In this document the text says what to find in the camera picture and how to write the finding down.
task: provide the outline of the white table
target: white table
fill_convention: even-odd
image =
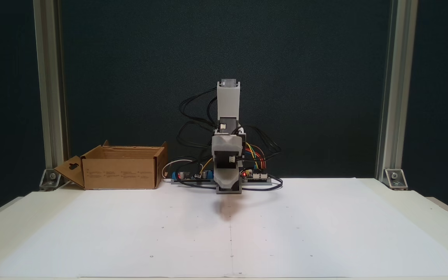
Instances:
[[[448,211],[445,210],[448,206],[443,204],[439,206],[439,202],[435,204],[414,191],[389,190],[375,179],[359,180],[448,250]],[[50,221],[81,192],[83,190],[73,186],[65,186],[53,192],[33,192],[0,211],[0,261]],[[438,280],[448,279],[448,277],[399,279]]]

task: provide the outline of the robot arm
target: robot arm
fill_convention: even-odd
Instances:
[[[222,79],[217,82],[217,129],[212,136],[213,179],[217,193],[241,193],[240,167],[247,135],[240,126],[240,82]]]

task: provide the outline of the open cardboard box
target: open cardboard box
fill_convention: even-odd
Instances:
[[[55,168],[84,189],[155,189],[167,164],[167,142],[161,147],[110,146],[105,141],[83,156]]]

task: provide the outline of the white cable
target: white cable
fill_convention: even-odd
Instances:
[[[171,161],[170,163],[167,163],[163,168],[162,168],[162,177],[166,178],[167,177],[167,173],[164,174],[164,170],[171,165],[172,163],[177,163],[178,161],[192,161],[190,159],[178,159],[177,161]]]

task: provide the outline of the white paper sheet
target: white paper sheet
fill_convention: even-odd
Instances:
[[[85,191],[0,264],[0,277],[224,276],[448,276],[448,251],[357,179],[285,179],[242,195]]]

